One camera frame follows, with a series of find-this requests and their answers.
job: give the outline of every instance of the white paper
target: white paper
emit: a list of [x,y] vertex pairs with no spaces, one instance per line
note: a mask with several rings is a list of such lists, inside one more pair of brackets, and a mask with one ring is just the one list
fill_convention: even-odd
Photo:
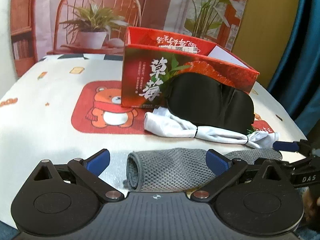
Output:
[[230,62],[241,67],[248,68],[245,64],[243,64],[240,60],[236,59],[234,56],[226,52],[224,49],[219,46],[215,46],[213,50],[209,53],[208,57],[217,58],[226,62]]

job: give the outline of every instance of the blue gripper pad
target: blue gripper pad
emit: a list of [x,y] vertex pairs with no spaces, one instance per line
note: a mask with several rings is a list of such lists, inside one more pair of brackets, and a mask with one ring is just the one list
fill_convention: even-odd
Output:
[[231,160],[213,149],[209,149],[207,151],[205,155],[205,163],[216,176],[221,175],[232,166]]
[[276,142],[273,143],[272,147],[276,151],[298,152],[300,150],[298,142],[276,141]]
[[110,152],[102,149],[88,159],[84,160],[82,165],[91,173],[99,176],[110,164]]

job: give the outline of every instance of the table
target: table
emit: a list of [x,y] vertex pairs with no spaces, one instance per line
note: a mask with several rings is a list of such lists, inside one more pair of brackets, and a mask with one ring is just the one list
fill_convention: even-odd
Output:
[[[0,107],[0,220],[10,226],[15,227],[10,215],[11,202],[42,159],[63,164],[76,157],[86,159],[100,149],[107,148],[111,161],[100,178],[126,195],[123,187],[126,159],[133,150],[213,148],[226,154],[247,149],[243,145],[212,143],[195,138],[161,138],[143,134],[143,113],[139,113],[135,121],[139,125],[132,126],[123,134],[104,133],[119,132],[112,129],[90,130],[89,126],[83,124],[88,122],[85,114],[94,100],[92,95],[95,90],[92,89],[101,84],[119,86],[121,57],[112,57],[118,60],[104,60],[108,57],[86,54],[76,58],[59,57],[48,56],[36,63],[0,100],[8,100],[8,104]],[[260,84],[256,83],[253,89],[250,96],[255,112],[274,131],[280,132],[281,140],[305,139],[283,107]],[[283,153],[283,157],[290,162],[303,158],[298,153]]]

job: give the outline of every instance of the white flower pot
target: white flower pot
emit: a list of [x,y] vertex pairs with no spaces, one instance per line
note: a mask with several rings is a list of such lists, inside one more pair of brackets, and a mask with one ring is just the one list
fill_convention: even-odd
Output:
[[101,49],[107,32],[78,32],[77,42],[86,49]]

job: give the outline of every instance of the strawberry image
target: strawberry image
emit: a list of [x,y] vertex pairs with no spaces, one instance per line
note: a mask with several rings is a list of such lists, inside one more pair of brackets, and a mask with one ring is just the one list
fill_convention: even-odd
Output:
[[222,84],[225,84],[227,86],[235,87],[235,84],[231,80],[222,76],[218,71],[216,71],[210,64],[208,64],[205,61],[200,61],[200,60],[191,61],[191,62],[186,62],[184,65],[188,65],[190,67],[178,70],[175,73],[175,75],[186,73],[186,72],[195,72],[195,73],[199,73],[199,74],[211,77],[216,81]]

